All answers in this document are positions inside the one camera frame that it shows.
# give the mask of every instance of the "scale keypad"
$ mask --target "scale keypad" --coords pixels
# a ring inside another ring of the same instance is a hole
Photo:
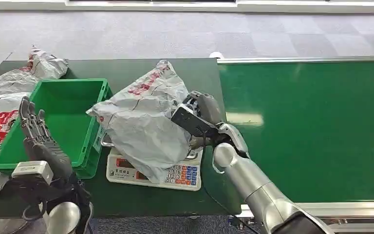
[[[174,165],[168,169],[165,183],[181,184],[186,186],[197,186],[198,172],[200,168],[197,166]]]

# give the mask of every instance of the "green plastic basket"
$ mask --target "green plastic basket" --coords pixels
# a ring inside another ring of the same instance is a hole
[[[45,110],[52,137],[71,159],[78,178],[94,177],[104,135],[95,117],[85,111],[111,94],[106,79],[51,79],[38,83],[30,96],[37,112]],[[1,172],[10,175],[19,162],[29,160],[24,138],[18,118],[0,147]]]

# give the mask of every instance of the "gray carpet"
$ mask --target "gray carpet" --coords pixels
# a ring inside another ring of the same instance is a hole
[[[0,12],[0,63],[31,44],[67,59],[374,55],[374,16],[172,12]],[[226,216],[93,220],[99,234],[233,234]],[[44,233],[41,222],[23,233]]]

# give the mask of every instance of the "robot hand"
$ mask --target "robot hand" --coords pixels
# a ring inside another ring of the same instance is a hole
[[[199,115],[180,104],[171,121],[195,137],[209,137],[214,162],[224,170],[242,199],[248,204],[263,234],[332,234],[320,219],[309,215],[287,198],[250,159],[243,136],[237,128],[221,121],[217,101],[193,91]]]
[[[45,112],[40,110],[36,116],[35,104],[24,97],[19,117],[30,161],[17,165],[11,182],[29,204],[22,217],[26,221],[44,217],[49,234],[84,234],[94,209],[91,195],[77,179],[68,156],[52,138],[45,124]],[[40,212],[31,217],[34,209]]]

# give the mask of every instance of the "black cable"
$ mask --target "black cable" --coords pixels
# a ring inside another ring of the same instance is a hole
[[[204,132],[200,127],[197,127],[197,129],[203,134],[203,152],[202,152],[202,161],[203,161],[203,158],[204,158],[204,155],[206,153],[206,132]],[[235,219],[237,219],[238,221],[240,221],[245,227],[247,227],[249,230],[251,230],[252,232],[256,233],[256,234],[260,234],[258,231],[254,230],[252,227],[250,227],[247,223],[245,223],[243,220],[239,219],[237,216],[235,216],[232,212],[230,212],[222,203],[220,203],[218,200],[216,200],[207,190],[207,188],[205,187],[204,185],[204,179],[203,179],[203,173],[202,173],[202,170],[200,170],[200,177],[201,177],[201,185],[203,186],[203,189],[205,191],[205,193],[214,201],[216,202],[221,208],[223,208],[224,211],[226,211],[226,213],[228,215],[231,215],[233,216]]]
[[[46,212],[46,207],[47,207],[47,204],[46,204],[46,201],[42,201],[42,210],[39,212],[38,215],[34,216],[34,217],[28,217],[26,215],[26,211],[29,210],[31,208],[31,205],[28,205],[22,212],[22,218],[23,220],[25,221],[28,221],[28,222],[32,222],[32,221],[35,221],[35,220],[38,220],[40,218],[42,218],[42,216],[44,215],[44,213]]]

